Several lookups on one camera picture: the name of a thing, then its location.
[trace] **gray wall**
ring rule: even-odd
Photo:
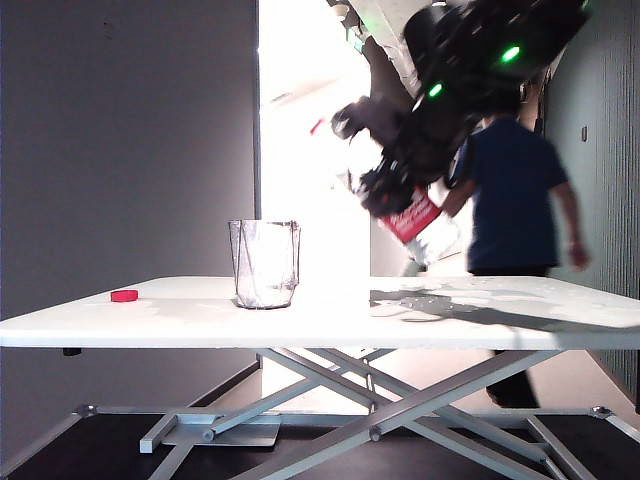
[[[252,0],[4,0],[2,317],[230,275],[252,218]],[[246,351],[2,352],[3,455],[79,403],[184,404]]]
[[[578,190],[593,263],[586,273],[558,276],[640,298],[640,2],[591,5],[593,18],[551,83],[547,136]],[[635,399],[638,352],[599,357]]]

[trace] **white wall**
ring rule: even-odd
[[[250,0],[4,0],[2,316],[230,275],[253,215]],[[3,455],[80,403],[184,404],[245,351],[2,352]]]

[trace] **man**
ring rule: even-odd
[[[442,209],[454,216],[473,197],[467,258],[473,275],[546,276],[558,264],[551,193],[564,213],[569,258],[583,269],[588,255],[576,196],[553,146],[517,122],[519,109],[520,92],[513,91],[483,120],[485,128],[460,152],[458,166],[467,162],[469,176],[449,192]],[[487,393],[501,407],[538,407],[526,372],[487,387]]]

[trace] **green led light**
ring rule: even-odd
[[[514,60],[518,55],[520,55],[520,47],[509,47],[507,51],[502,54],[502,62],[508,63]]]
[[[442,88],[443,87],[441,83],[436,83],[433,87],[431,87],[431,90],[429,90],[429,96],[433,98],[436,95],[439,95],[440,92],[442,92]]]

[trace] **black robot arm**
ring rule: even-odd
[[[382,146],[361,178],[362,204],[375,217],[398,213],[416,186],[448,175],[456,151],[501,98],[549,65],[588,19],[583,0],[474,0],[427,7],[404,28],[420,92],[410,112],[363,97],[337,112],[333,130],[363,128]]]

